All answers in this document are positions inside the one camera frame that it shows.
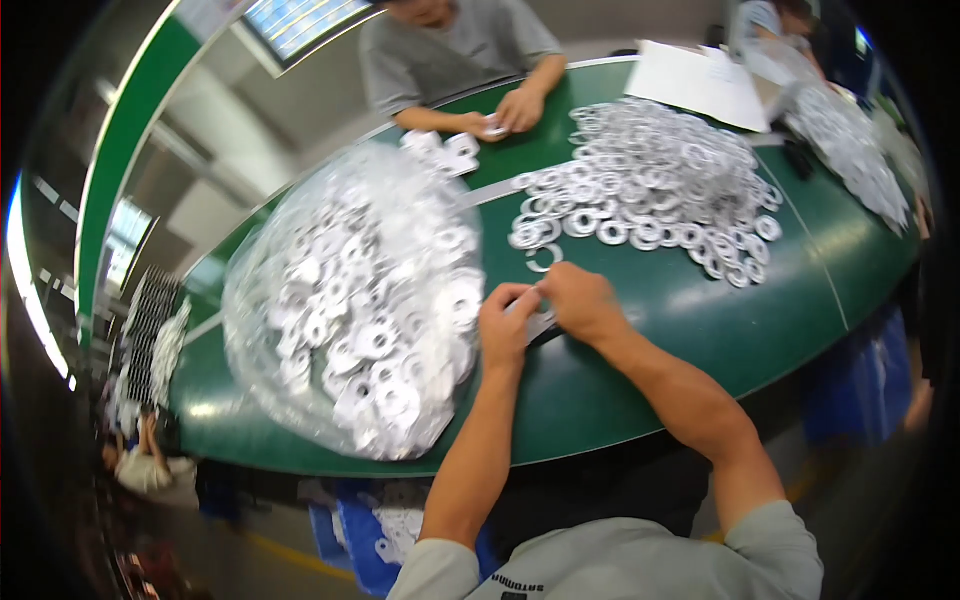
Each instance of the clear plastic bag of gaskets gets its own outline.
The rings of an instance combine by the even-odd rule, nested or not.
[[[472,370],[480,226],[459,180],[353,147],[305,178],[228,267],[236,380],[277,423],[341,454],[421,456]]]
[[[883,157],[881,132],[874,122],[857,104],[830,89],[797,50],[776,40],[760,40],[752,48],[795,78],[785,103],[786,125],[809,140],[827,168],[887,227],[896,232],[908,229],[910,206]]]

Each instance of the gray t-shirt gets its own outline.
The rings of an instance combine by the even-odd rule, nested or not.
[[[520,0],[456,0],[456,7],[456,18],[443,31],[388,14],[363,27],[360,62],[372,109],[393,116],[522,75],[543,57],[561,53],[557,39]]]
[[[524,543],[482,584],[479,572],[463,545],[420,541],[388,600],[816,600],[824,566],[816,540],[782,500],[750,512],[723,545],[608,518]]]
[[[756,34],[756,26],[762,27],[771,34],[783,38],[783,41],[796,48],[805,50],[810,47],[810,42],[802,36],[784,36],[783,25],[780,23],[780,15],[777,13],[777,7],[773,2],[765,0],[748,0],[740,5],[737,10],[737,19],[734,27],[736,31],[733,34],[733,51],[738,54],[750,44],[759,40]]]

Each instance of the forearm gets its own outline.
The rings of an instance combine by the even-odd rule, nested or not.
[[[473,408],[427,497],[421,540],[474,547],[510,472],[517,383],[512,372],[484,371]]]
[[[164,456],[163,452],[160,451],[160,446],[156,443],[156,437],[153,434],[147,436],[147,444],[147,447],[150,448],[151,454],[154,455],[154,462],[156,465],[169,473],[170,466],[167,465],[167,457]]]
[[[461,133],[464,131],[461,116],[430,108],[410,107],[395,114],[394,122],[405,130]]]
[[[813,56],[813,51],[809,48],[804,48],[803,54],[806,59],[810,61],[810,64],[813,65],[813,68],[817,71],[817,75],[820,76],[820,79],[826,81],[827,76],[824,75],[824,70],[820,68],[820,62],[817,61],[817,57]]]
[[[565,72],[566,57],[562,54],[551,54],[540,59],[537,68],[520,87],[536,90],[546,96],[557,86]]]
[[[595,346],[643,392],[681,444],[717,462],[738,445],[756,441],[753,422],[720,384],[628,324],[611,328]]]

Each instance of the man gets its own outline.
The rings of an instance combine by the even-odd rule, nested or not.
[[[652,521],[608,518],[523,543],[478,586],[474,543],[510,470],[525,321],[541,298],[569,335],[638,386],[679,442],[713,463],[724,545],[675,537]],[[558,263],[537,286],[505,283],[480,309],[479,328],[483,381],[391,599],[820,597],[816,541],[786,501],[750,418],[706,373],[634,331],[602,276]]]
[[[812,10],[806,0],[748,0],[737,11],[733,50],[739,54],[759,39],[779,40],[796,48],[810,61],[820,79],[826,80],[807,39],[812,20]]]
[[[101,457],[107,471],[113,473],[124,488],[159,504],[184,508],[200,508],[194,485],[197,464],[189,458],[163,455],[156,442],[156,414],[143,422],[140,443],[130,452],[124,451],[121,436],[117,445],[105,444]]]
[[[527,132],[566,69],[560,44],[520,0],[372,0],[387,14],[364,26],[360,61],[371,107],[407,130],[471,133],[493,142]],[[496,123],[479,112],[427,108],[443,98],[517,75]],[[507,132],[490,135],[499,126]]]

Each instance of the white t-shirt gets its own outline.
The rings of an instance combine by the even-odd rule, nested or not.
[[[117,481],[133,493],[159,504],[184,508],[200,508],[195,485],[197,464],[188,458],[168,458],[166,470],[156,464],[156,459],[141,451],[140,446],[120,455],[117,464]]]
[[[745,516],[723,545],[678,538],[652,521],[608,518],[522,544],[479,581],[476,556],[450,540],[407,555],[388,600],[816,600],[817,543],[785,500]]]

